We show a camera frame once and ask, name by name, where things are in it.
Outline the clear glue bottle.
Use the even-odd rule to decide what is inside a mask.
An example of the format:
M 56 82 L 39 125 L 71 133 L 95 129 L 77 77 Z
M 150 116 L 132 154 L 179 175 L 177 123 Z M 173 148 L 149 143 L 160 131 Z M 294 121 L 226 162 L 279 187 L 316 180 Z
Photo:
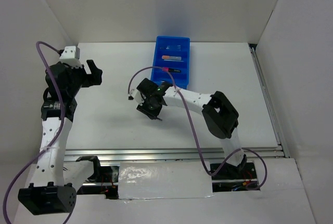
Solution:
M 181 51 L 181 45 L 167 45 L 159 47 L 160 50 Z

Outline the light blue highlighter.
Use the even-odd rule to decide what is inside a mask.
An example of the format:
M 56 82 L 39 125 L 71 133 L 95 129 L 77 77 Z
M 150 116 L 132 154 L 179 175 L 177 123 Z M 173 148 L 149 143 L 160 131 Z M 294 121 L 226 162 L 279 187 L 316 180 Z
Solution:
M 169 60 L 171 60 L 171 61 L 182 61 L 182 57 L 178 57 L 178 56 L 169 56 Z

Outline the pink cap black highlighter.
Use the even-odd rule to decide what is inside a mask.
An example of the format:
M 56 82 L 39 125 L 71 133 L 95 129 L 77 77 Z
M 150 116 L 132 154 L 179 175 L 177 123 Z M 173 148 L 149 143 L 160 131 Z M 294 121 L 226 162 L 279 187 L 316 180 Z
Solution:
M 167 67 L 163 67 L 162 71 L 169 72 L 169 73 L 181 73 L 181 70 L 179 70 L 179 69 L 173 69 L 173 68 L 167 68 Z

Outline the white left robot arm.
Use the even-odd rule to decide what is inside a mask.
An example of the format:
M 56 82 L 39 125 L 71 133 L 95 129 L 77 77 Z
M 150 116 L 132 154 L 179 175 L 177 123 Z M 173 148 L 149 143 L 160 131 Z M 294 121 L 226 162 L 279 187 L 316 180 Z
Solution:
M 102 70 L 88 60 L 90 73 L 77 63 L 59 61 L 46 71 L 47 88 L 41 107 L 43 135 L 36 169 L 27 188 L 19 190 L 18 200 L 33 215 L 73 211 L 76 193 L 86 181 L 101 179 L 103 169 L 96 156 L 81 156 L 65 165 L 69 132 L 77 107 L 75 96 L 81 88 L 102 83 Z

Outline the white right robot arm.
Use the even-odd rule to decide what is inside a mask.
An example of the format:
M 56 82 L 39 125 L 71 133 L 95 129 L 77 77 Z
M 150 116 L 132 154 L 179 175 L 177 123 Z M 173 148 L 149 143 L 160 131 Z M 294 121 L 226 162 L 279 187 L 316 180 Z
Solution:
M 163 106 L 185 109 L 200 160 L 207 174 L 214 176 L 222 169 L 232 178 L 239 178 L 244 174 L 247 157 L 237 133 L 239 113 L 222 92 L 201 94 L 168 82 L 157 85 L 145 78 L 135 89 L 129 90 L 129 99 L 135 100 L 138 103 L 137 110 L 151 120 L 158 119 Z M 214 172 L 206 167 L 190 112 L 202 116 L 208 131 L 221 142 L 226 158 Z

